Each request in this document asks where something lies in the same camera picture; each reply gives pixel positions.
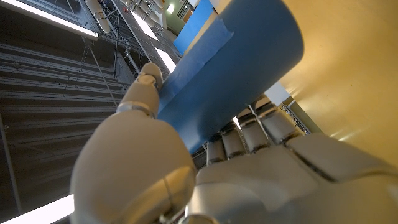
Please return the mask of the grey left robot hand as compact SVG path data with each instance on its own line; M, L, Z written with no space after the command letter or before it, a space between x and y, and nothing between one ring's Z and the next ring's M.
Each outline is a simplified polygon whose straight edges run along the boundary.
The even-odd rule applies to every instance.
M162 75L141 69L72 172L72 223L396 223L397 169L322 134L215 155L197 170L157 119Z

